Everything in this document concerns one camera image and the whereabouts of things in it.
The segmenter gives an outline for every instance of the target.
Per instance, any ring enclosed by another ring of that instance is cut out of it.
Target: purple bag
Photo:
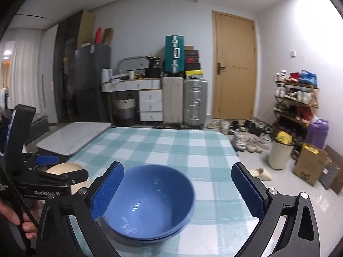
[[[319,149],[323,149],[328,132],[329,121],[314,118],[308,128],[305,142],[312,144]]]

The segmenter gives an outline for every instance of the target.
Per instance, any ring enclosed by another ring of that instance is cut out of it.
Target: door frame
[[[218,51],[217,51],[217,26],[216,26],[216,19],[215,19],[215,15],[216,14],[220,14],[220,15],[226,15],[226,16],[230,16],[230,17],[234,17],[234,18],[239,18],[239,19],[242,19],[242,20],[247,20],[247,21],[250,21],[253,23],[253,31],[254,31],[254,46],[255,46],[255,51],[254,51],[254,54],[255,54],[255,65],[254,65],[254,81],[255,81],[255,84],[254,84],[254,90],[253,90],[253,108],[252,108],[252,111],[251,111],[251,115],[250,115],[250,119],[253,118],[253,115],[254,115],[254,111],[255,111],[255,102],[256,102],[256,84],[257,84],[257,41],[256,41],[256,25],[255,25],[255,20],[253,19],[248,19],[248,18],[245,18],[245,17],[241,17],[241,16],[238,16],[238,15],[233,15],[233,14],[229,14],[229,13],[225,13],[225,12],[217,12],[215,10],[212,11],[212,33],[213,33],[213,83],[212,83],[212,88],[213,88],[213,91],[212,91],[212,106],[211,106],[211,115],[212,115],[212,118],[215,118],[215,100],[216,100],[216,97],[217,97],[217,78],[216,78],[216,75],[217,75],[217,54],[218,54]]]

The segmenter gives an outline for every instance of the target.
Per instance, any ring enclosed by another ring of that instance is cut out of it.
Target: white drawer
[[[147,80],[132,80],[126,82],[127,90],[141,90],[151,89],[152,83],[150,79]]]
[[[160,112],[162,111],[162,101],[140,101],[140,112]]]
[[[127,81],[119,81],[115,83],[104,83],[102,84],[102,92],[119,92],[119,91],[125,91]]]
[[[162,90],[139,91],[140,101],[156,101],[162,100]]]
[[[141,122],[163,121],[162,112],[140,112]]]
[[[152,80],[152,89],[159,89],[161,87],[159,79]]]

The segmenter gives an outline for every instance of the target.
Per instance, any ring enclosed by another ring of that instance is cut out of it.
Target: metal screw
[[[48,199],[53,199],[54,197],[55,197],[55,193],[50,192],[50,193],[48,194]]]
[[[80,189],[78,190],[78,193],[81,194],[81,195],[83,195],[83,194],[86,194],[86,193],[87,193],[87,190],[88,190],[88,188],[82,187],[82,188],[80,188]]]
[[[306,192],[301,192],[301,197],[303,197],[304,199],[307,199],[308,194]]]
[[[269,189],[268,189],[268,192],[269,192],[270,194],[272,194],[272,195],[277,194],[276,188],[273,188],[273,187],[269,188]]]

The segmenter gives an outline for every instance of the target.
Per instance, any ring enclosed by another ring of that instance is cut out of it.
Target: black cable
[[[38,229],[38,226],[39,226],[38,222],[33,217],[32,213],[30,212],[29,208],[27,207],[27,205],[25,204],[23,198],[21,197],[19,191],[15,188],[14,184],[12,183],[10,178],[8,178],[7,174],[2,169],[1,166],[0,166],[0,177],[5,181],[5,183],[10,188],[10,190],[14,194],[15,198],[17,199],[17,201],[19,202],[19,204],[23,208],[24,212],[27,214],[28,218],[31,220],[33,225]]]

